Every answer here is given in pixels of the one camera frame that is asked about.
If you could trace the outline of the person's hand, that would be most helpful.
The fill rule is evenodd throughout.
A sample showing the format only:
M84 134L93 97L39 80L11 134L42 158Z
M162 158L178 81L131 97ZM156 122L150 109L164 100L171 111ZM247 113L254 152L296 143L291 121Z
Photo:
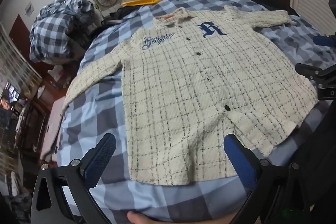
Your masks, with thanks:
M230 223L236 213L231 213L229 215L225 215L219 219L212 219L209 221L197 221L197 222L163 222L163 221L155 221L143 214L135 213L129 211L127 213L127 219L133 224L221 224L221 223Z

